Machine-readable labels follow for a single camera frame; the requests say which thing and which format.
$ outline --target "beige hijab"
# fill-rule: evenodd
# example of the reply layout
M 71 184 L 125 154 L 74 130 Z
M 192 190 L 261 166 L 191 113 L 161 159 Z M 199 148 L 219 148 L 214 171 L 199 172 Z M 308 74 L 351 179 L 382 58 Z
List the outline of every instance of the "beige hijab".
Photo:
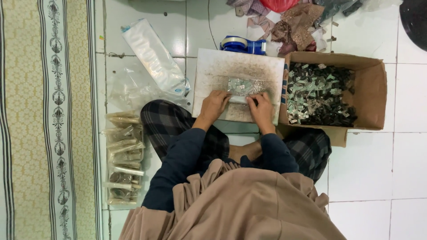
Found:
M 328 196 L 300 173 L 239 168 L 213 160 L 200 178 L 173 188 L 172 213 L 131 210 L 120 240 L 343 240 L 329 219 Z

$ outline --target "blue tape dispenser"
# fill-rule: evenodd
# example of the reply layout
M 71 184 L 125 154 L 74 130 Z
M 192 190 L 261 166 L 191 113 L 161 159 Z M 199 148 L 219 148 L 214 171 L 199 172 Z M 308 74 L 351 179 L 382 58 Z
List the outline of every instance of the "blue tape dispenser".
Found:
M 266 44 L 266 40 L 251 41 L 238 36 L 226 36 L 219 44 L 219 49 L 229 52 L 265 55 Z

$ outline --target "black round object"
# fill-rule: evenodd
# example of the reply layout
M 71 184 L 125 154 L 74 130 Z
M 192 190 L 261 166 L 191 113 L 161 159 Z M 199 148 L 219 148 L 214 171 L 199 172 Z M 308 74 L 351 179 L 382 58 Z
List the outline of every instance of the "black round object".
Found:
M 427 51 L 427 1 L 404 0 L 400 15 L 406 34 L 415 45 Z

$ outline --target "person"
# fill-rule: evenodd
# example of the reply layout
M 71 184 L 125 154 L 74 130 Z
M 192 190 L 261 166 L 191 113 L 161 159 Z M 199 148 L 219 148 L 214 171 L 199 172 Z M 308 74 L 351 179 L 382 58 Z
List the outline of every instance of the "person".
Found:
M 262 136 L 245 146 L 230 145 L 228 137 L 213 126 L 229 99 L 226 91 L 212 91 L 196 119 L 165 100 L 143 107 L 143 129 L 162 166 L 141 208 L 129 212 L 120 239 L 263 239 L 271 234 L 281 239 L 278 236 L 285 230 L 289 234 L 284 237 L 344 239 L 325 214 L 327 196 L 318 196 L 313 185 L 331 154 L 328 136 L 321 129 L 302 128 L 281 139 L 272 123 L 269 96 L 259 93 L 246 100 Z M 279 207 L 303 208 L 306 213 L 295 216 L 294 209 L 279 218 L 274 214 Z M 267 212 L 273 213 L 275 221 L 287 220 L 291 225 L 268 225 L 268 230 L 247 227 L 266 224 L 254 217 L 269 216 Z

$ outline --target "white cutting board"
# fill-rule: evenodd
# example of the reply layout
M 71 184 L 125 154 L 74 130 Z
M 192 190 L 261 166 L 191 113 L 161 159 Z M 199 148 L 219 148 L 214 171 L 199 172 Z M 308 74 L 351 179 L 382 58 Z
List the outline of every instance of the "white cutting board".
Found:
M 273 123 L 277 125 L 283 85 L 284 58 L 247 53 L 234 53 L 199 48 L 194 87 L 193 117 L 198 117 L 205 99 L 212 90 L 227 90 L 228 77 L 238 75 L 261 79 L 274 106 Z M 247 104 L 229 103 L 220 120 L 253 123 Z

